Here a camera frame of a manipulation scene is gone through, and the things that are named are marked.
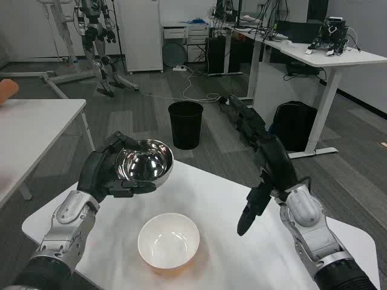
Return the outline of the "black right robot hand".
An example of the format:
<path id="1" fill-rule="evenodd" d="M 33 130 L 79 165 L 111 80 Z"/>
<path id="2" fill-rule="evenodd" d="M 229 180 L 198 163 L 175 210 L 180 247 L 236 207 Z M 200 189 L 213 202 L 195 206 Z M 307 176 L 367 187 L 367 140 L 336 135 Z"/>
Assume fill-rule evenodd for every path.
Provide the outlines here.
<path id="1" fill-rule="evenodd" d="M 290 189 L 300 183 L 285 148 L 276 135 L 265 128 L 265 121 L 239 98 L 229 96 L 228 114 L 236 125 L 239 136 L 255 153 L 261 182 L 251 189 L 247 204 L 238 221 L 237 233 L 243 236 L 257 216 L 261 216 L 274 196 L 284 203 Z"/>

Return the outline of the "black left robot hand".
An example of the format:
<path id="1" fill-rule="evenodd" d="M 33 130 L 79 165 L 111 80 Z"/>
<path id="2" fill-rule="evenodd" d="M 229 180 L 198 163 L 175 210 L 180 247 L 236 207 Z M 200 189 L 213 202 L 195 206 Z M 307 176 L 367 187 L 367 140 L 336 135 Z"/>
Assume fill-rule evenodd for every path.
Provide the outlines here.
<path id="1" fill-rule="evenodd" d="M 156 191 L 156 185 L 149 181 L 120 179 L 116 159 L 123 149 L 139 150 L 138 141 L 117 131 L 109 136 L 86 159 L 78 181 L 77 189 L 90 194 L 101 203 L 108 195 L 115 198 L 131 198 L 134 195 Z"/>

